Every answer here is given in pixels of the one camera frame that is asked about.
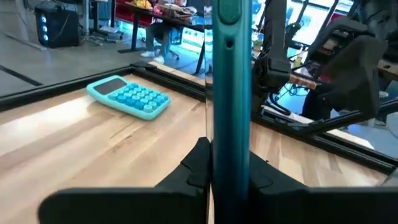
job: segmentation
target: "office chair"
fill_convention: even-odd
[[[160,43],[163,44],[163,36],[159,35],[159,36],[155,36],[155,40]],[[178,30],[176,28],[173,28],[172,31],[170,32],[170,41],[171,41],[171,45],[180,45],[182,43],[182,30]],[[159,50],[160,46],[155,46],[155,51]],[[179,54],[175,53],[173,50],[169,50],[169,53],[172,54],[172,57],[175,57],[176,60],[180,60],[180,56]]]

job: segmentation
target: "computer tower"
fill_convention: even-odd
[[[60,7],[35,7],[37,38],[46,47],[71,47],[80,44],[79,17]]]

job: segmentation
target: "desk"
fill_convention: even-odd
[[[134,75],[126,78],[167,92],[171,105],[148,122],[77,90],[0,113],[1,224],[37,223],[43,198],[67,187],[154,186],[205,135],[204,103]],[[254,123],[251,150],[309,186],[373,186],[386,179]]]
[[[133,28],[132,28],[132,38],[131,38],[131,48],[130,49],[122,49],[122,50],[118,50],[119,53],[124,54],[124,53],[129,53],[129,52],[136,52],[136,51],[141,51],[141,50],[145,50],[145,48],[140,47],[137,48],[137,33],[138,33],[138,22],[139,19],[142,15],[145,16],[151,16],[154,17],[156,19],[162,19],[163,21],[167,21],[171,24],[175,24],[181,27],[186,27],[189,29],[193,29],[195,31],[199,31],[199,32],[205,32],[205,29],[211,29],[211,25],[203,25],[203,24],[199,24],[199,25],[193,25],[191,23],[187,23],[187,22],[183,22],[180,19],[177,18],[171,18],[169,16],[163,16],[160,14],[155,14],[150,10],[147,9],[141,9],[139,7],[133,6],[132,4],[125,4],[125,6],[129,7],[131,9],[131,11],[134,12],[134,22],[133,22]],[[201,46],[201,50],[200,50],[200,54],[199,54],[199,59],[198,59],[198,63],[197,63],[197,67],[195,70],[195,75],[198,75],[201,73],[201,65],[203,63],[203,58],[205,57],[205,41],[203,40],[202,46]]]

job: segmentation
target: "teal calculator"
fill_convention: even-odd
[[[91,83],[86,89],[96,101],[144,120],[156,118],[171,102],[167,94],[119,75]]]

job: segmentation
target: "gray floor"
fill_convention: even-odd
[[[12,33],[17,37],[38,44],[33,13],[25,13],[25,10],[18,13],[14,0],[0,0],[0,65],[26,75],[44,85],[85,77],[142,60],[139,57],[139,52],[117,53],[118,49],[129,47],[128,44],[104,44],[98,47],[86,42],[79,47],[39,51],[6,37],[2,32]],[[179,50],[178,47],[175,47],[174,50],[180,54],[180,60],[168,59],[166,65],[185,73],[193,73],[198,54]],[[0,77],[0,96],[34,87],[4,72],[0,72]],[[280,103],[296,113],[301,113],[304,99],[303,96],[289,96],[287,94],[281,98]],[[398,151],[390,147],[397,145],[398,139],[391,135],[389,131],[360,125],[351,125],[347,131],[367,139],[378,151],[398,157]]]

